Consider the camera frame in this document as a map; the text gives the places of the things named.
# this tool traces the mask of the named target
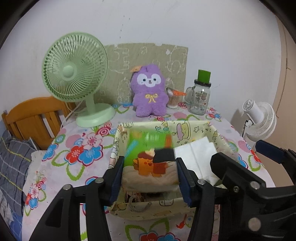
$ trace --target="purple plush toy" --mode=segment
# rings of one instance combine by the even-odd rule
[[[157,65],[142,66],[131,79],[131,89],[135,93],[133,106],[138,117],[166,114],[168,95],[165,92],[165,79]]]

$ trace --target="brown door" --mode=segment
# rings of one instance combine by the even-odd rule
[[[282,45],[282,69],[273,108],[277,124],[267,142],[281,148],[296,151],[296,44],[280,21],[279,29]],[[258,154],[269,172],[274,184],[293,185],[282,165]]]

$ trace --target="cotton swab container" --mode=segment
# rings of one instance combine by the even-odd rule
[[[170,88],[167,88],[167,94],[168,94],[168,103],[167,107],[170,109],[176,109],[178,107],[178,103],[182,101],[183,96],[186,95],[186,93],[173,90]]]

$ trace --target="fan stand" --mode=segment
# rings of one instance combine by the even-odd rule
[[[111,120],[116,111],[106,103],[94,103],[94,95],[85,98],[86,108],[78,114],[76,124],[80,127],[95,127]]]

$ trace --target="fan base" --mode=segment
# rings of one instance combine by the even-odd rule
[[[76,118],[76,124],[80,127],[94,127],[99,126],[109,120],[115,115],[115,109],[106,103],[95,104],[96,111],[89,114],[85,108]]]

